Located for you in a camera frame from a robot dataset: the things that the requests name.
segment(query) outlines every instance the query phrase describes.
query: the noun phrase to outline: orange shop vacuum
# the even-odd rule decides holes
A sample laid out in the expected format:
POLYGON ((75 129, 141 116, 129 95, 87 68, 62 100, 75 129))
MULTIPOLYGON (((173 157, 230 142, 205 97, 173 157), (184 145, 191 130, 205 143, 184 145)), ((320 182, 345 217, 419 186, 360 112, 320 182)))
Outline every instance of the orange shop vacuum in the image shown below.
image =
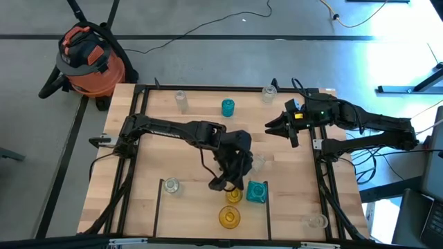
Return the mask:
POLYGON ((59 40, 54 69, 39 97, 47 98, 58 89, 74 90, 95 98, 97 108, 106 111, 116 84, 137 83, 138 73, 110 27, 88 22, 75 0, 68 3, 80 22, 59 40))

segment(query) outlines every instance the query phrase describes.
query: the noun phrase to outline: clear plastic cup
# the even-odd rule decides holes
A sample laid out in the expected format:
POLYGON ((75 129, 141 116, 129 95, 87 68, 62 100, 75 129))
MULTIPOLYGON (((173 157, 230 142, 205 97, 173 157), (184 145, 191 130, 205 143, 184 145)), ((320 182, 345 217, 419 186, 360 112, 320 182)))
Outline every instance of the clear plastic cup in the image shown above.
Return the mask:
POLYGON ((185 113, 188 110, 188 98, 184 91, 178 90, 175 93, 175 101, 177 102, 177 107, 181 113, 185 113))
POLYGON ((273 85, 268 85, 262 90, 262 101, 266 104, 271 104, 272 100, 277 95, 277 89, 273 85))
POLYGON ((302 222, 310 228, 326 228, 329 221, 323 214, 311 214, 302 217, 302 222))

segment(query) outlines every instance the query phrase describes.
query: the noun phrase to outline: metal bracket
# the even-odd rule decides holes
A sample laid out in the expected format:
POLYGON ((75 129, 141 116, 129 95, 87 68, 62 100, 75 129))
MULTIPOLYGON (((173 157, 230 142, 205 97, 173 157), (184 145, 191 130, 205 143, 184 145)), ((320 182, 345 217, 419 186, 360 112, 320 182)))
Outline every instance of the metal bracket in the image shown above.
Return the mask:
POLYGON ((110 246, 132 245, 147 243, 147 238, 110 239, 110 246))
POLYGON ((311 249, 339 249, 340 245, 329 243, 314 243, 314 242, 302 242, 301 248, 311 249))
POLYGON ((117 137, 113 137, 110 135, 107 135, 106 133, 103 133, 98 138, 90 138, 89 143, 91 143, 95 148, 99 147, 113 147, 117 144, 117 137))
POLYGON ((321 150, 321 143, 322 142, 323 142, 323 139, 313 139, 312 146, 314 146, 315 150, 321 150))

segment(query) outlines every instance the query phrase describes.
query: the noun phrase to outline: yellow cup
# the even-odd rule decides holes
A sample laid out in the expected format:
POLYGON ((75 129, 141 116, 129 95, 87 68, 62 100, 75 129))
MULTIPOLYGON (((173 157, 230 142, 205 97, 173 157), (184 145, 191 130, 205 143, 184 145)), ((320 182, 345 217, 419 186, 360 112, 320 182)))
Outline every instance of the yellow cup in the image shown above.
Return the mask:
POLYGON ((224 228, 233 229, 240 223, 240 213, 233 206, 226 206, 220 210, 219 221, 224 228))

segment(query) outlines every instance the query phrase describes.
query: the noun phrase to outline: teal cube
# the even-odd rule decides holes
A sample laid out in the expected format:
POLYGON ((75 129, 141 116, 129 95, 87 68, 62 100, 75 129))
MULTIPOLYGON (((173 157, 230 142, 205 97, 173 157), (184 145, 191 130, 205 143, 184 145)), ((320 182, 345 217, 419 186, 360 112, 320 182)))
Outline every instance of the teal cube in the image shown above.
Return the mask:
POLYGON ((249 181, 246 200, 255 203, 265 203, 268 193, 268 186, 264 183, 249 181))

